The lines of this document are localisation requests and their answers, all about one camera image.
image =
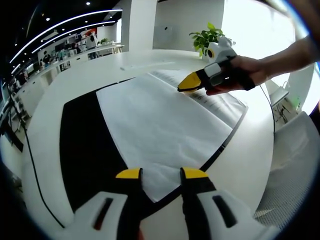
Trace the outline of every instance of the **white cabinet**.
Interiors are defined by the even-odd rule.
[[[89,60],[88,54],[81,54],[71,58],[69,61],[70,61],[70,66],[73,67],[79,63],[87,62],[88,60]]]
[[[24,109],[30,117],[34,114],[44,93],[45,89],[41,83],[41,78],[37,78],[28,82],[19,91],[18,96],[21,99]]]

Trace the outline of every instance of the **ceiling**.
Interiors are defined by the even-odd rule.
[[[41,39],[53,32],[49,31],[30,44],[13,62],[14,55],[31,39],[51,26],[64,20],[86,13],[110,10],[120,0],[10,0],[0,9],[2,23],[2,50],[0,55],[0,76],[7,76],[13,66],[32,58],[31,52],[42,45]],[[56,28],[59,34],[90,24],[104,22],[107,13],[93,14],[64,23]],[[112,12],[112,21],[121,18],[121,12]]]

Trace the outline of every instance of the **round table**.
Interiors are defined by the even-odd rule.
[[[59,139],[64,104],[98,88],[153,70],[199,70],[206,63],[198,56],[196,52],[180,50],[111,54],[75,65],[52,82],[33,114],[27,133],[43,198],[63,225],[70,225],[74,219],[60,166]],[[273,115],[263,88],[234,92],[248,105],[248,111],[225,150],[207,170],[217,189],[227,190],[241,199],[252,214],[267,184],[274,146]],[[22,186],[28,212],[50,237],[56,238],[62,228],[41,200],[27,147],[22,154]],[[182,198],[179,196],[145,218],[140,228],[146,240],[188,239]]]

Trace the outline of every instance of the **white table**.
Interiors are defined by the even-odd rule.
[[[97,48],[73,55],[64,60],[52,63],[50,66],[46,67],[39,73],[31,76],[28,82],[22,86],[22,88],[17,92],[15,96],[21,99],[24,109],[26,110],[28,115],[31,117],[33,116],[34,111],[40,99],[42,98],[43,94],[45,93],[45,91],[47,90],[49,85],[53,82],[53,80],[57,77],[57,75],[61,72],[60,65],[70,62],[71,67],[74,67],[77,64],[87,62],[89,60],[88,54],[90,53],[109,50],[109,49],[112,49],[112,51],[115,52],[115,49],[121,48],[123,46],[124,45],[120,45],[120,44],[103,45],[103,46],[99,46]]]
[[[28,136],[43,197],[62,224],[68,226],[74,217],[65,191],[59,157],[64,104],[90,91],[152,70],[196,71],[206,65],[197,55],[195,52],[178,50],[112,54],[76,65],[60,73],[52,82],[34,112]],[[214,167],[211,166],[207,172],[218,189],[228,190],[243,200],[253,214],[269,176],[274,122],[269,102],[260,87],[249,92],[237,91],[235,94],[247,103],[248,111],[227,147],[212,165]],[[28,212],[45,232],[52,238],[56,237],[61,227],[40,198],[26,147],[23,151],[22,171]],[[146,240],[188,239],[181,197],[144,219],[141,229]]]

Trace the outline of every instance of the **human hand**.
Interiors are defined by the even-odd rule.
[[[231,64],[234,68],[241,68],[249,72],[249,76],[256,86],[264,83],[268,78],[266,66],[262,60],[246,56],[236,56],[231,60]],[[237,81],[228,81],[215,86],[213,89],[207,90],[206,94],[210,96],[242,89],[243,87]]]

